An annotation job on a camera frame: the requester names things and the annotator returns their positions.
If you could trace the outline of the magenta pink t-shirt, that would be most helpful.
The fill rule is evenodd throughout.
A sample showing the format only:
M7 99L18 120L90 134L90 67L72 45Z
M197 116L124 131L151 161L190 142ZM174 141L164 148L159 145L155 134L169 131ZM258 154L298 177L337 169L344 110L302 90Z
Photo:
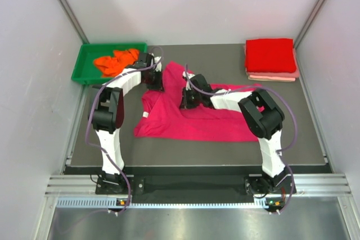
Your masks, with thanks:
M181 110L184 67L175 62L163 71L163 92L148 90L142 96L143 116L134 128L135 137L186 141L256 142L240 112L214 110L200 105Z

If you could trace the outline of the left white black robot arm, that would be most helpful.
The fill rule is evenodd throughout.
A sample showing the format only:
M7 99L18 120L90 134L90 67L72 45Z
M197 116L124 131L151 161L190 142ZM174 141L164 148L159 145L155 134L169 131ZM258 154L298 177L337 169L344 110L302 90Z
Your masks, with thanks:
M113 79L91 88L91 106L85 133L86 144L98 147L102 153L102 169L98 173L96 194L130 192L124 174L120 129L124 122L124 97L133 88L146 84L149 90L163 90L162 56L141 52L138 60L126 66Z

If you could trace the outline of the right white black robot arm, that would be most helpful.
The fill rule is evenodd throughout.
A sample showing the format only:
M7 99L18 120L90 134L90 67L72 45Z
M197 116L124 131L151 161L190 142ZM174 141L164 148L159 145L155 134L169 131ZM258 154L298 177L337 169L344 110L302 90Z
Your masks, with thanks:
M213 89L201 74L183 72L186 86L182 90L181 109L193 109L199 105L213 110L241 113L247 127L258 139L262 154L262 176L248 180L247 192L255 198L263 198L274 192L285 192L285 180L289 173L282 159L283 152L291 148L296 138L283 148L281 136L285 114L270 96L271 89L249 86L236 90Z

